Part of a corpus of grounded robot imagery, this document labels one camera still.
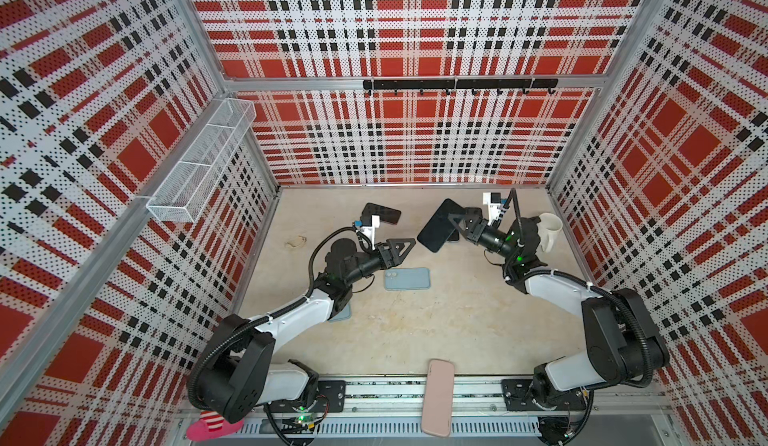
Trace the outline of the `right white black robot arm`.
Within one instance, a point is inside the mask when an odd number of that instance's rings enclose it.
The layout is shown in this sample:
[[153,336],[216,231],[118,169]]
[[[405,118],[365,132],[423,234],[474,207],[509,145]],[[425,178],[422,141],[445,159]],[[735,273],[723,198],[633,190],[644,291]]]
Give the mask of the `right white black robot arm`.
[[554,410],[568,393],[615,385],[645,388],[668,366],[667,344],[640,295],[629,288],[607,291],[573,274],[552,269],[538,257],[554,246],[563,223],[552,213],[516,216],[500,230],[503,214],[520,210],[515,191],[485,218],[479,208],[461,208],[447,219],[469,242],[502,257],[504,281],[523,294],[548,301],[581,319],[585,348],[537,366],[529,395],[541,409]]

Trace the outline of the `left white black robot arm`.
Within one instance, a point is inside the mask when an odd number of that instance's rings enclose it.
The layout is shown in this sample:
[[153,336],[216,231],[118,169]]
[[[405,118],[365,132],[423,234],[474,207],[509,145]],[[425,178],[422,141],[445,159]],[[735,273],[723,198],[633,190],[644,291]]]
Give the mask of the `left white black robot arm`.
[[[353,298],[356,282],[401,265],[415,244],[413,238],[375,243],[356,226],[329,234],[310,255],[305,293],[261,316],[231,314],[220,321],[189,374],[189,403],[228,423],[280,402],[309,410],[319,395],[318,373],[297,360],[277,363],[274,354],[338,316]],[[320,253],[325,267],[316,271],[314,259]]]

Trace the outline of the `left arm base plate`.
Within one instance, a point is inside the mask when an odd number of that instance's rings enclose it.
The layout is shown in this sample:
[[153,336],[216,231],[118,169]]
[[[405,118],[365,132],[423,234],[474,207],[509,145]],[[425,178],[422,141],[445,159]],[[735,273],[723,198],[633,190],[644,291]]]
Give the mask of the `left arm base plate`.
[[339,413],[344,409],[347,383],[344,380],[319,380],[295,400],[280,400],[270,404],[278,414]]

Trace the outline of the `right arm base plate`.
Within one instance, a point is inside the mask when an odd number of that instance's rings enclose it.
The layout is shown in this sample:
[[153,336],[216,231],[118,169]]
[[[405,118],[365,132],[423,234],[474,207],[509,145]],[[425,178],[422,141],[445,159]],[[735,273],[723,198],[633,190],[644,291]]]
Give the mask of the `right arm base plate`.
[[508,411],[581,412],[587,400],[578,389],[558,391],[536,378],[504,379],[502,396]]

